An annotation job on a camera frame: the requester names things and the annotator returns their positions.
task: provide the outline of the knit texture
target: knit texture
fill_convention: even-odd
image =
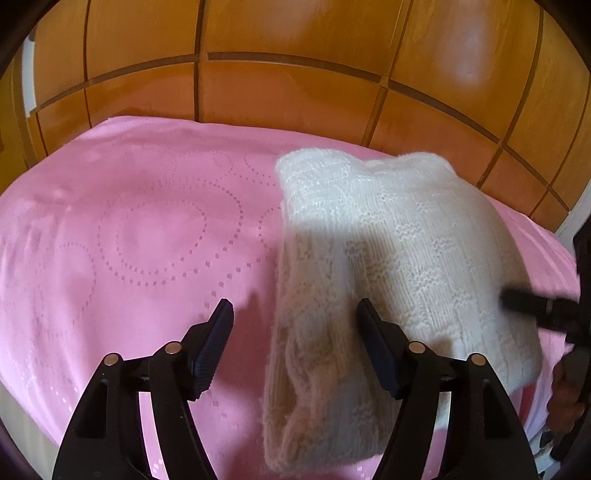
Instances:
[[[384,451],[400,403],[379,386],[355,324],[367,297],[439,355],[484,354],[509,393],[536,380],[535,322],[503,312],[530,284],[494,207],[427,153],[361,161],[300,150],[277,164],[284,240],[265,379],[269,467],[303,473]],[[449,396],[441,395],[437,428]]]

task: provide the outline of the metal screw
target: metal screw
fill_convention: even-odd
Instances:
[[[472,360],[472,363],[474,365],[478,365],[479,367],[484,367],[486,365],[486,358],[484,357],[484,355],[481,355],[479,353],[475,353],[470,357],[470,359]]]
[[[105,363],[105,365],[107,365],[107,367],[110,367],[111,365],[115,365],[118,361],[119,361],[119,355],[117,355],[116,353],[110,353],[103,360],[103,362]]]
[[[421,342],[410,342],[408,344],[408,349],[412,353],[425,353],[427,348]]]
[[[170,342],[167,343],[164,347],[164,351],[169,355],[174,355],[175,353],[179,353],[181,351],[181,344],[179,342]]]

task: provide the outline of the pink fabric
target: pink fabric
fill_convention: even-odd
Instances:
[[[302,147],[383,154],[293,132],[121,117],[84,133],[0,197],[0,380],[57,443],[109,352],[151,355],[229,299],[236,321],[211,389],[191,405],[220,480],[276,478],[262,455],[261,395],[274,311],[281,191],[274,165]],[[493,202],[539,290],[577,295],[555,237]],[[564,339],[540,333],[547,363],[529,434],[545,418]],[[514,398],[518,404],[520,394]],[[149,398],[152,472],[165,478]],[[425,478],[437,473],[437,432]],[[379,458],[306,479],[364,479]]]

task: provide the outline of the wooden headboard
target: wooden headboard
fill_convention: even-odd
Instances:
[[[60,0],[34,39],[26,120],[20,55],[0,83],[0,189],[130,114],[432,151],[552,231],[591,177],[589,71],[534,0]]]

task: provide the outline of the black object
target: black object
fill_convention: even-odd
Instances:
[[[566,341],[573,344],[573,350],[565,356],[569,359],[586,358],[586,367],[575,375],[567,369],[567,377],[580,389],[579,402],[586,405],[583,416],[575,423],[573,430],[554,439],[550,455],[564,462],[579,435],[589,413],[591,394],[591,217],[583,224],[573,238],[574,256],[577,263],[581,294],[579,302],[572,299],[549,298],[527,290],[506,288],[501,293],[504,308],[535,316],[538,327],[566,333]]]
[[[439,393],[452,392],[441,480],[535,480],[537,472],[517,413],[486,359],[437,356],[383,322],[368,299],[359,331],[381,385],[402,400],[374,479],[420,480],[435,426]],[[138,392],[151,393],[158,441],[170,480],[216,480],[188,401],[212,381],[233,325],[222,300],[208,322],[153,356],[103,358],[61,444],[53,480],[153,480],[139,417]]]
[[[420,480],[437,415],[439,393],[452,404],[438,480],[537,480],[519,417],[494,370],[479,353],[467,360],[436,355],[409,343],[371,302],[357,306],[357,322],[382,387],[402,407],[374,479]]]
[[[90,379],[66,430],[53,480],[153,480],[139,417],[138,392],[150,392],[170,480],[215,480],[187,401],[206,391],[234,323],[221,300],[208,322],[153,356],[107,355]]]

